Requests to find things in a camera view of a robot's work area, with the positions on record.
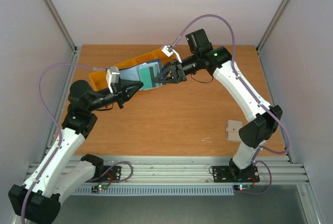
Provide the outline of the blue card holder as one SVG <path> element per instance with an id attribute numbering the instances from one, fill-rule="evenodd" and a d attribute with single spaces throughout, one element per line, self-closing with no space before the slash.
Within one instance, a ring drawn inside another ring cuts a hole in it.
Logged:
<path id="1" fill-rule="evenodd" d="M 154 83 L 154 78 L 162 71 L 160 59 L 138 64 L 129 68 L 120 69 L 120 78 L 124 80 L 140 81 L 143 87 L 140 91 L 156 89 L 163 86 L 163 83 Z"/>

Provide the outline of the teal credit card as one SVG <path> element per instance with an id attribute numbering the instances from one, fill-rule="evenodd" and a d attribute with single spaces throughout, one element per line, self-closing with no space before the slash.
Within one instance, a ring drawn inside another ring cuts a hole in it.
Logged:
<path id="1" fill-rule="evenodd" d="M 142 66 L 138 70 L 140 81 L 144 84 L 141 90 L 158 88 L 161 84 L 154 83 L 153 79 L 157 75 L 157 66 Z"/>

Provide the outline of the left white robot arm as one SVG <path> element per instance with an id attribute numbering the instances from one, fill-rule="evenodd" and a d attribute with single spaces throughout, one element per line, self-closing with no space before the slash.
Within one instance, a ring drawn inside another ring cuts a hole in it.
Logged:
<path id="1" fill-rule="evenodd" d="M 62 176 L 68 161 L 92 131 L 97 116 L 93 113 L 105 110 L 117 103 L 120 108 L 143 87 L 141 81 L 120 79 L 109 88 L 94 91 L 85 80 L 75 81 L 70 87 L 68 111 L 59 135 L 33 174 L 23 185 L 13 185 L 8 196 L 15 214 L 25 223 L 52 223 L 60 212 L 63 202 L 81 184 L 115 181 L 109 175 L 102 158 L 84 155 L 79 163 Z"/>

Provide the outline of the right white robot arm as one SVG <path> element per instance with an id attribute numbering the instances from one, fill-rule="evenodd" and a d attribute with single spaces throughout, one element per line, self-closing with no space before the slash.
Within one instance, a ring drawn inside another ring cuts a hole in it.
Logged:
<path id="1" fill-rule="evenodd" d="M 232 63 L 231 53 L 223 46 L 214 48 L 204 29 L 186 35 L 191 56 L 171 60 L 153 79 L 154 83 L 180 83 L 187 75 L 205 69 L 221 83 L 242 110 L 247 124 L 240 128 L 240 145 L 230 159 L 228 174 L 233 181 L 247 176 L 260 146 L 276 132 L 282 109 L 263 99 Z"/>

